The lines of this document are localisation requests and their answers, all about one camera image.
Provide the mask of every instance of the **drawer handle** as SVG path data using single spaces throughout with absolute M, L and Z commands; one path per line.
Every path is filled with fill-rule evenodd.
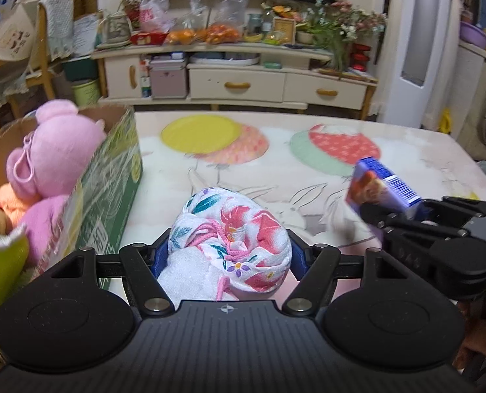
M 231 83 L 231 82 L 228 82 L 228 83 L 225 83 L 225 87 L 243 90 L 243 89 L 250 88 L 250 83 Z
M 337 96 L 338 92 L 336 90 L 325 90 L 324 88 L 318 88 L 316 90 L 320 96 Z
M 132 89 L 135 89 L 138 84 L 136 81 L 136 67 L 134 65 L 130 65 L 130 68 L 128 69 L 128 74 L 130 76 L 130 87 L 132 87 Z

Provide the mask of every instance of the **cardboard box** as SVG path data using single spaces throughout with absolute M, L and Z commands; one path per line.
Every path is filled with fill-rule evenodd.
M 68 198 L 54 235 L 39 264 L 27 270 L 22 283 L 41 275 L 75 248 L 88 245 L 98 253 L 117 253 L 143 172 L 132 107 L 109 104 L 87 107 L 82 115 L 105 121 L 101 144 Z M 0 186 L 7 182 L 6 160 L 37 127 L 34 118 L 19 119 L 0 131 Z M 101 280 L 107 288 L 110 280 Z

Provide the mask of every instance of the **floral cloth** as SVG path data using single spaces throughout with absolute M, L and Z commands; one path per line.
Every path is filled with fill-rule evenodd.
M 263 299 L 283 282 L 292 248 L 285 228 L 250 198 L 219 187 L 192 196 L 170 232 L 158 281 L 181 300 Z

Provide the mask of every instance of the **drawer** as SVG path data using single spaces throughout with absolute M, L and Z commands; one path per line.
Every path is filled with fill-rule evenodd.
M 105 73 L 110 98 L 141 97 L 139 55 L 106 58 Z
M 367 86 L 313 75 L 287 74 L 285 102 L 306 102 L 361 109 Z
M 282 102 L 285 74 L 236 69 L 190 69 L 192 99 Z

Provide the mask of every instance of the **pink plush toy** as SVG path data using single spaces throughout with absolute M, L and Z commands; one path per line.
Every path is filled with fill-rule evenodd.
M 30 200 L 69 195 L 94 152 L 105 140 L 103 122 L 78 115 L 71 101 L 53 100 L 35 112 L 38 127 L 7 159 L 16 196 Z
M 68 195 L 43 199 L 32 205 L 21 219 L 20 225 L 27 227 L 29 244 L 26 266 L 35 266 L 43 257 L 67 199 Z

